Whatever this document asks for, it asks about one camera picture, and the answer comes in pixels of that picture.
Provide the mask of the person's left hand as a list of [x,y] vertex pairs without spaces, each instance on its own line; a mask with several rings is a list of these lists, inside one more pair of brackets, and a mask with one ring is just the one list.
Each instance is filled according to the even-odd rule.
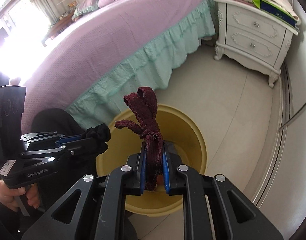
[[18,203],[15,197],[25,195],[27,198],[27,204],[37,209],[40,206],[40,195],[37,184],[32,184],[31,187],[26,190],[24,187],[18,189],[9,189],[3,180],[0,180],[0,203],[12,211],[18,210]]

